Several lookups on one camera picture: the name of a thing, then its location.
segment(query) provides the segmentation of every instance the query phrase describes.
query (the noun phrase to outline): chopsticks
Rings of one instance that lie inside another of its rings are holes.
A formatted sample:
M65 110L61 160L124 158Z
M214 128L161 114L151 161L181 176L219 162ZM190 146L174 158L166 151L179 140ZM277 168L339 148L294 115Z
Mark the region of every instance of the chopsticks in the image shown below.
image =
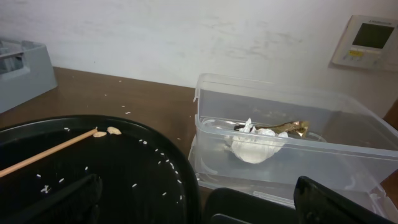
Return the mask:
M49 156L49 155L51 155L51 154L53 154L55 152L58 152L59 150L64 149L64 148L66 148L66 147L68 147L68 146L70 146L72 144L75 144L76 142L81 141L81 140L83 140L83 139L85 139L87 137L90 137L94 133L97 133L97 132L98 132L97 129L93 129L93 130L88 131L88 132L86 132L84 134L81 134L81 135L79 135L77 137L74 137L73 139L67 140L66 142L61 143L58 146L54 146L51 149L47 149L46 151L41 152L41 153L39 153L39 154L37 154L35 156L32 156L32 157L30 157L30 158L28 158L28 159L26 159L26 160L24 160L22 162L18 162L17 164L14 164L14 165L12 165L12 166L10 166L8 168L5 168L4 170L0 171L0 177L4 177L5 175L8 175L8 174L10 174L10 173L12 173L12 172L14 172L16 170L19 170L20 168L28 166L29 164L31 164L33 162L41 160L44 157Z

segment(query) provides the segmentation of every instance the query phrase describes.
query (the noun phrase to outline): white tissue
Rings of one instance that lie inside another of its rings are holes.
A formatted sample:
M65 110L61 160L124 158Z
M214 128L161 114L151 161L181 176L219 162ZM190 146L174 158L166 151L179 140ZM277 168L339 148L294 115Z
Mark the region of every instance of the white tissue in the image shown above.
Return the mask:
M286 132L276 135L276 133L270 129L261 128L256 130L253 124L251 124L250 118L246 122L245 127L239 129L239 131L288 138ZM250 137L246 138L235 136L233 137L232 141L231 151L235 154L235 156L244 162L249 162L252 164L258 164L265 161L278 152L284 145L282 142L257 140Z

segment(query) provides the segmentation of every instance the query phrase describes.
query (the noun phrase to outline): transparent storage box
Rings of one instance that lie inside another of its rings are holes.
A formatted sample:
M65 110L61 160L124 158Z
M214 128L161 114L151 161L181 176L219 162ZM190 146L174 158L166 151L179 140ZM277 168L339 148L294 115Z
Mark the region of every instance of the transparent storage box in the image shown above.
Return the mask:
M380 183L398 169L398 132L356 100L337 93L222 75L199 77L197 136L189 160L200 185L230 187L294 207L298 177L307 176L392 221L398 211ZM305 138L234 131L251 118L275 126L309 121ZM277 149L263 162L239 159L231 141Z

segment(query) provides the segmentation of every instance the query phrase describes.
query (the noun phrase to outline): wooden table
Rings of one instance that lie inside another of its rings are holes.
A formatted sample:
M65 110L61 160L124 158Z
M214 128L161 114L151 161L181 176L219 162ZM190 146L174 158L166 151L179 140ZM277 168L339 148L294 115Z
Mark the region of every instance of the wooden table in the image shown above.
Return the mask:
M195 89L64 68L54 70L58 87L0 114L0 128L72 114L118 116L158 130L188 156L196 132ZM398 172L382 186L398 207ZM209 193L201 189L202 205Z

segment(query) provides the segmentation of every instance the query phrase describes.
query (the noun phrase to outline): black plate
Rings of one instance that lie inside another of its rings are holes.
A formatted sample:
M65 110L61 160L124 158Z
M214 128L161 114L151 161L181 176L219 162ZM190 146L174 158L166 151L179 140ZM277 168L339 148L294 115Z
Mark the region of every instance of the black plate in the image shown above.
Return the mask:
M65 116L0 129L0 170L96 126L122 135L88 137L0 178L0 220L97 174L103 180L99 223L198 223L198 184L185 156L157 131L127 119ZM51 187L47 194L40 192L44 185Z

